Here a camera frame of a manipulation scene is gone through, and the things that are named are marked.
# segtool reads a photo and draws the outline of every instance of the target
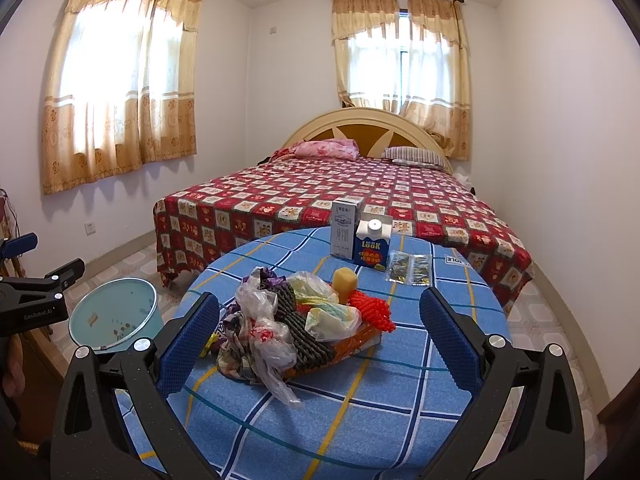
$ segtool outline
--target white wall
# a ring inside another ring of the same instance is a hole
[[[640,47],[611,0],[504,0],[502,214],[581,326],[610,395],[640,365]]]
[[[32,276],[75,257],[93,260],[153,230],[156,200],[245,165],[250,11],[235,0],[203,0],[196,54],[198,155],[42,196],[44,71],[65,3],[24,0],[0,36],[0,187],[18,211],[22,232],[39,236],[38,250],[24,257]],[[87,237],[89,220],[97,233]]]
[[[247,161],[271,155],[319,114],[340,107],[331,43],[332,0],[280,0],[252,11],[247,105]],[[480,197],[499,209],[496,166],[504,129],[502,43],[493,7],[467,2],[472,84],[472,174]],[[270,34],[271,27],[277,28]]]

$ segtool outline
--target blue trash bin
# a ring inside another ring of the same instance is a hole
[[[69,319],[69,335],[96,353],[117,352],[141,337],[154,338],[163,325],[156,288],[140,278],[122,278],[82,298]]]

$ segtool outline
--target cardboard box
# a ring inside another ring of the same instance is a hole
[[[331,208],[331,256],[353,259],[353,240],[362,200],[337,198]]]
[[[354,242],[353,263],[385,270],[393,224],[391,216],[362,213]]]

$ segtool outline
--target white milk carton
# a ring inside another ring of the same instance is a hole
[[[331,256],[353,259],[353,239],[362,200],[337,198],[331,208]]]

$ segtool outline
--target bed headboard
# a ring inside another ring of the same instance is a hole
[[[386,148],[415,146],[440,155],[453,173],[438,143],[423,129],[406,119],[376,108],[342,108],[308,122],[284,143],[283,148],[300,140],[353,139],[360,153],[380,158]]]

